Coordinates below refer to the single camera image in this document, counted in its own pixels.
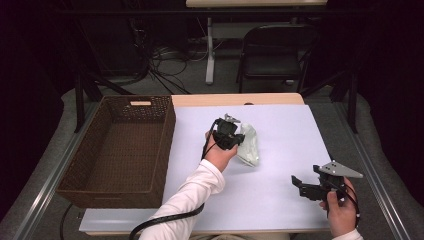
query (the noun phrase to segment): wicker basket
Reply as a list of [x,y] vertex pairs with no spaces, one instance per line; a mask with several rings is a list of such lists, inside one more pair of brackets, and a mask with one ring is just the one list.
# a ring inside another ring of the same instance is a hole
[[170,96],[106,96],[56,192],[80,208],[158,208],[175,127]]

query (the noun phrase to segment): white tabletop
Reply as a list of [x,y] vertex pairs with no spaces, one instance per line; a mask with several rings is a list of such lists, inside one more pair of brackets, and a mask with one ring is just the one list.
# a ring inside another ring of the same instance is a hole
[[277,6],[320,6],[327,0],[187,0],[187,7],[277,7]]
[[[212,195],[194,233],[305,232],[328,230],[318,202],[299,196],[291,175],[318,184],[312,166],[330,162],[307,105],[176,107],[165,202],[200,162],[203,133],[225,113],[252,124],[258,134],[260,163],[244,165],[237,157],[224,171],[226,187]],[[88,234],[128,233],[155,209],[87,209],[80,231]]]

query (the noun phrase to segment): white stand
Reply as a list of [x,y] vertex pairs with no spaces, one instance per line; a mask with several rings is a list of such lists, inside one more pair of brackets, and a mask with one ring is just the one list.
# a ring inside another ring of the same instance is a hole
[[208,66],[206,69],[206,84],[213,83],[213,72],[215,68],[215,53],[213,51],[212,19],[208,18]]

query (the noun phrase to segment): hand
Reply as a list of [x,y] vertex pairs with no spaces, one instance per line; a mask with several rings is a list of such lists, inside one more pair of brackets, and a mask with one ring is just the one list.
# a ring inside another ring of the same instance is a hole
[[[352,183],[344,178],[347,186],[347,193],[356,201]],[[328,222],[330,223],[331,234],[333,237],[338,237],[353,231],[356,226],[356,208],[354,203],[345,198],[344,202],[338,201],[336,192],[329,192],[327,194],[327,204],[321,202],[320,206],[327,210],[327,205],[330,209],[328,213]]]
[[[205,137],[207,138],[209,135],[209,131],[205,133]],[[223,172],[227,167],[230,159],[237,154],[238,145],[234,145],[234,147],[230,150],[222,150],[218,145],[216,145],[213,136],[211,135],[209,138],[208,146],[206,147],[206,151],[208,151],[204,157],[204,159],[211,162],[218,168],[219,171]]]

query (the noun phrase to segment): white shirt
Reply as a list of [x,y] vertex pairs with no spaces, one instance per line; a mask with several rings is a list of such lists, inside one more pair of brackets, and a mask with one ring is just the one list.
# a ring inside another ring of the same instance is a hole
[[[222,173],[209,161],[203,159],[199,167],[186,179],[178,192],[172,196],[150,219],[179,213],[191,212],[199,208],[211,194],[224,189]],[[197,216],[157,224],[143,230],[139,240],[184,240],[189,239]],[[354,231],[333,240],[361,240]]]

